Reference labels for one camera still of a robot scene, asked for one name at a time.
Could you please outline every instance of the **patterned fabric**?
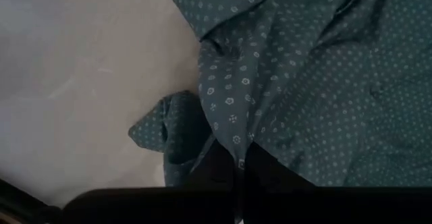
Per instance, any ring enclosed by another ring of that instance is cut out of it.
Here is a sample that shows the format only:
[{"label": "patterned fabric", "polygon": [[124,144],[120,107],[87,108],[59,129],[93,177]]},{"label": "patterned fabric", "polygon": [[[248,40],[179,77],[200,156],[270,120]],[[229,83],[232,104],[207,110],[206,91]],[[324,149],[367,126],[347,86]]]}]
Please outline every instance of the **patterned fabric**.
[{"label": "patterned fabric", "polygon": [[140,147],[164,152],[167,186],[185,180],[211,145],[210,134],[199,98],[190,92],[165,97],[129,129],[129,136]]},{"label": "patterned fabric", "polygon": [[239,168],[255,141],[318,186],[432,185],[432,0],[174,2]]}]

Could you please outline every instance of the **polka dot shirt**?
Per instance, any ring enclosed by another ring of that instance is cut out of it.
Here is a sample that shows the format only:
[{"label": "polka dot shirt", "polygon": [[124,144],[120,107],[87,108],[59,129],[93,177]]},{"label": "polka dot shirt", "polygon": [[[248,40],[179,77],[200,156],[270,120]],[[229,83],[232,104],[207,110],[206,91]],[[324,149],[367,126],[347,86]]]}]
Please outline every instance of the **polka dot shirt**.
[{"label": "polka dot shirt", "polygon": [[174,2],[237,163],[256,142],[318,186],[432,185],[432,0]]}]

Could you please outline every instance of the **white sheet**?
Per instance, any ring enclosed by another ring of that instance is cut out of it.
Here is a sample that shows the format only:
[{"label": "white sheet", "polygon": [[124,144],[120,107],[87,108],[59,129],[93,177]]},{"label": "white sheet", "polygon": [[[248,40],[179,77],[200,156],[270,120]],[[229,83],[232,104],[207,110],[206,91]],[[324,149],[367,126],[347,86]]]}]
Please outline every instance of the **white sheet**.
[{"label": "white sheet", "polygon": [[195,89],[197,48],[171,0],[0,0],[0,178],[57,205],[162,186],[127,130]]}]

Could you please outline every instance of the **dark object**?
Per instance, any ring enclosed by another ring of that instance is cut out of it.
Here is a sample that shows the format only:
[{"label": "dark object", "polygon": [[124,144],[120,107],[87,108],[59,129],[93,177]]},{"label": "dark object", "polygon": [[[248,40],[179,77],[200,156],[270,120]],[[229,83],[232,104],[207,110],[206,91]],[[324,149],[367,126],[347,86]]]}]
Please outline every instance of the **dark object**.
[{"label": "dark object", "polygon": [[64,223],[245,223],[432,219],[430,188],[319,188],[280,165],[257,144],[235,179],[224,147],[212,145],[177,188],[97,190],[70,202]]},{"label": "dark object", "polygon": [[61,210],[0,180],[0,223],[58,223]]}]

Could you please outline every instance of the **small floral print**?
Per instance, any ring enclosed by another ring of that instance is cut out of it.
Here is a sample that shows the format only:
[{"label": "small floral print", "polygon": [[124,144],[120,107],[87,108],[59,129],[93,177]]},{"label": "small floral print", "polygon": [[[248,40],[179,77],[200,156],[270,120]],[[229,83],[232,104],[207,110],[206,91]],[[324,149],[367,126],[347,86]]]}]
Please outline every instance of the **small floral print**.
[{"label": "small floral print", "polygon": [[253,133],[248,133],[248,137],[249,137],[249,139],[250,140],[254,140],[254,138],[255,138],[255,135],[253,134]]},{"label": "small floral print", "polygon": [[234,137],[232,138],[232,141],[234,142],[234,144],[240,144],[241,139],[240,139],[239,136],[234,136]]},{"label": "small floral print", "polygon": [[225,103],[228,105],[231,105],[234,103],[234,99],[233,98],[227,98],[227,100],[225,100]]},{"label": "small floral print", "polygon": [[250,80],[248,78],[243,78],[242,83],[244,85],[249,85],[250,84]]},{"label": "small floral print", "polygon": [[215,89],[214,89],[214,88],[209,88],[209,89],[207,90],[207,94],[208,94],[208,95],[212,95],[214,92],[215,92]]},{"label": "small floral print", "polygon": [[231,115],[230,117],[229,117],[229,122],[231,122],[231,123],[235,123],[236,121],[237,121],[237,116],[235,116],[235,115]]}]

